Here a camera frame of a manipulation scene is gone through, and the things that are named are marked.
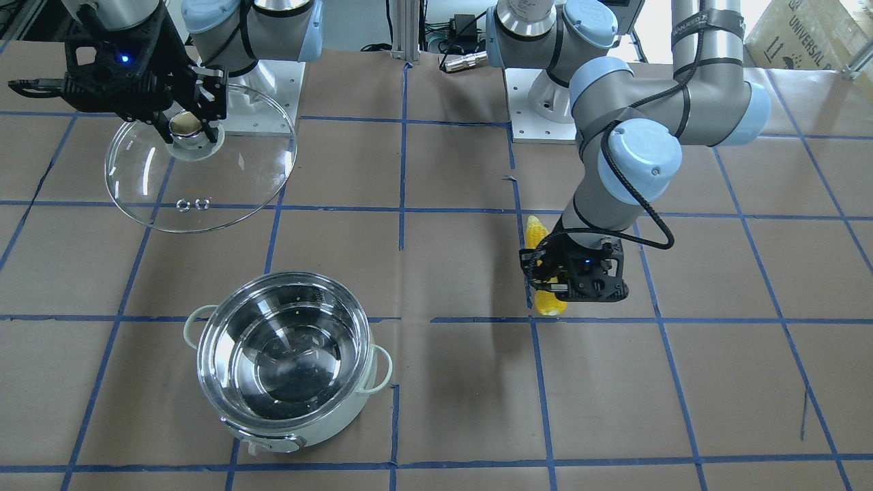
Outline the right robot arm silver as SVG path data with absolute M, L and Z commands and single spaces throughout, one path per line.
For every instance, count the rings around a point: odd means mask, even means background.
M 309 62 L 321 56 L 321 1 L 184 1 L 181 13 L 202 74 L 194 69 L 165 2 L 66 1 L 76 25 L 65 41 L 60 96 L 84 113 L 112 113 L 152 125 L 171 143 L 172 105 L 209 127 L 226 116 L 229 78 L 261 60 Z

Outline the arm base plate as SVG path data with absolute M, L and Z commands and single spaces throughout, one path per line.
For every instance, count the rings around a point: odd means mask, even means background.
M 553 81 L 546 70 L 507 68 L 504 75 L 515 143 L 574 143 L 576 126 L 567 87 Z
M 246 74 L 228 78 L 229 134 L 288 134 L 296 122 L 306 63 L 261 60 Z

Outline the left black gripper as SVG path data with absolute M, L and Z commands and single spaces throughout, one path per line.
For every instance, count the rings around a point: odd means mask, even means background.
M 566 230 L 547 236 L 536 248 L 520 250 L 520 266 L 535 290 L 566 302 L 618 302 L 629 295 L 623 279 L 623 244 L 605 239 L 584 248 Z

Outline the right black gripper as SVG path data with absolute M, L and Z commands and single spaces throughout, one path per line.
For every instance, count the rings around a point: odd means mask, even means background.
M 84 113 L 112 113 L 151 124 L 174 142 L 164 114 L 178 104 L 202 121 L 216 144 L 226 116 L 227 77 L 194 69 L 163 3 L 69 3 L 65 102 Z

